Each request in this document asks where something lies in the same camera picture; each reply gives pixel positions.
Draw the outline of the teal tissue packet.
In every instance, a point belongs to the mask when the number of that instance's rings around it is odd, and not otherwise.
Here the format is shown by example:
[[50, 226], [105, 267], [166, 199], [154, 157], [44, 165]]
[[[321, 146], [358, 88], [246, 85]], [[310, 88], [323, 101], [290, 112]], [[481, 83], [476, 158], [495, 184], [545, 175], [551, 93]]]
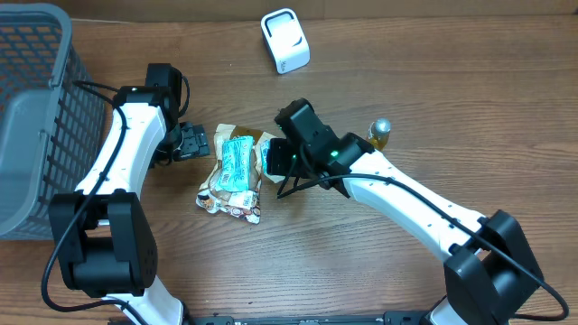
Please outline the teal tissue packet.
[[222, 145], [222, 169], [216, 189], [238, 192], [249, 189], [252, 136], [240, 136]]

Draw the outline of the brown white snack bag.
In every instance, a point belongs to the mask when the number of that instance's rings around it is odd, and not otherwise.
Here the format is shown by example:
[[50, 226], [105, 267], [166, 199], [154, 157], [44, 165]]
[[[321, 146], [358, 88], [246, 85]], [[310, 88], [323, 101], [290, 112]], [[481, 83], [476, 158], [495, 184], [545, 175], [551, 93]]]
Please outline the brown white snack bag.
[[210, 214], [226, 213], [251, 224], [260, 222], [262, 181], [280, 182], [266, 171], [273, 135], [238, 125], [220, 124], [214, 135], [216, 164], [199, 188], [196, 204]]

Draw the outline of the yellow dish soap bottle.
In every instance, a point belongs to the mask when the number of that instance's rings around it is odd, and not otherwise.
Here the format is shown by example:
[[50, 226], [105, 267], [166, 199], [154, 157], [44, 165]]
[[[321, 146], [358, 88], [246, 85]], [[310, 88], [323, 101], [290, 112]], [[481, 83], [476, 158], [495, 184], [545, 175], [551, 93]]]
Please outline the yellow dish soap bottle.
[[367, 140], [378, 151], [386, 147], [391, 132], [391, 123], [386, 118], [378, 118], [369, 125]]

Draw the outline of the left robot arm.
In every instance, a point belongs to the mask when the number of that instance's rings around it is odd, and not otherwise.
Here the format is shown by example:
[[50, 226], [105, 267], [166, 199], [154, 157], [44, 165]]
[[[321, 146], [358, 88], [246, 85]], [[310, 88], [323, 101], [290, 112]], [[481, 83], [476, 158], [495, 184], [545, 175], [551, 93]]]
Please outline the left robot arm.
[[49, 205], [55, 247], [42, 299], [60, 312], [114, 305], [131, 324], [190, 324], [186, 304], [157, 274], [157, 245], [140, 202], [149, 169], [210, 152], [203, 127], [181, 120], [189, 81], [169, 63], [151, 63], [144, 85], [112, 91], [112, 124], [97, 160], [74, 191]]

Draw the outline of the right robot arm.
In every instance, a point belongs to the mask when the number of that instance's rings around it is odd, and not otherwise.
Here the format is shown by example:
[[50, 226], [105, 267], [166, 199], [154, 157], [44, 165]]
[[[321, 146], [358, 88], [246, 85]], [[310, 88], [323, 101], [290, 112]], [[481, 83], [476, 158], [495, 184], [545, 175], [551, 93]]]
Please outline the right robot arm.
[[388, 311], [386, 324], [507, 324], [543, 275], [519, 223], [452, 203], [399, 171], [370, 142], [338, 137], [300, 98], [281, 109], [267, 171], [302, 177], [383, 213], [443, 264], [446, 294], [428, 311]]

